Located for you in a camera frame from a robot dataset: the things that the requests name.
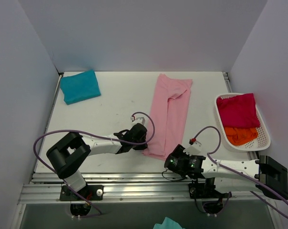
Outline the pink t shirt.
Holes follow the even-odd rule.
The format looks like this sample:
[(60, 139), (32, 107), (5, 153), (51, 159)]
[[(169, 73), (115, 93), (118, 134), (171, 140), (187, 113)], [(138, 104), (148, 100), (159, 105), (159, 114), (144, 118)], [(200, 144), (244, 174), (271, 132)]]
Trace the pink t shirt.
[(192, 83), (191, 79), (158, 76), (149, 114), (155, 127), (147, 126), (147, 135), (154, 137), (143, 152), (145, 156), (166, 160), (182, 144)]

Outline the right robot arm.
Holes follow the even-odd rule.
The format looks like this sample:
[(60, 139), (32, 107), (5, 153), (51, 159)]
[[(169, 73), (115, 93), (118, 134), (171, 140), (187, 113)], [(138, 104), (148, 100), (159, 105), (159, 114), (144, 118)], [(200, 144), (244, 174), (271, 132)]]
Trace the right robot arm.
[(182, 177), (204, 179), (209, 197), (229, 192), (260, 192), (272, 199), (288, 199), (288, 170), (269, 156), (257, 160), (218, 160), (209, 155), (191, 155), (198, 144), (188, 148), (177, 145), (164, 167)]

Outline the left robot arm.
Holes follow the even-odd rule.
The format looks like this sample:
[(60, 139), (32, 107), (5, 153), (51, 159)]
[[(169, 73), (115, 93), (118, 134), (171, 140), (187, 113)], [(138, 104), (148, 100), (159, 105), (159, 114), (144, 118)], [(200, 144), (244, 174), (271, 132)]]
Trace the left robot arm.
[(123, 130), (102, 139), (69, 132), (47, 151), (46, 156), (58, 177), (71, 187), (70, 194), (76, 200), (82, 200), (88, 193), (87, 184), (79, 171), (85, 159), (92, 155), (116, 155), (132, 149), (146, 149), (146, 134), (146, 127), (140, 123), (134, 124), (130, 130)]

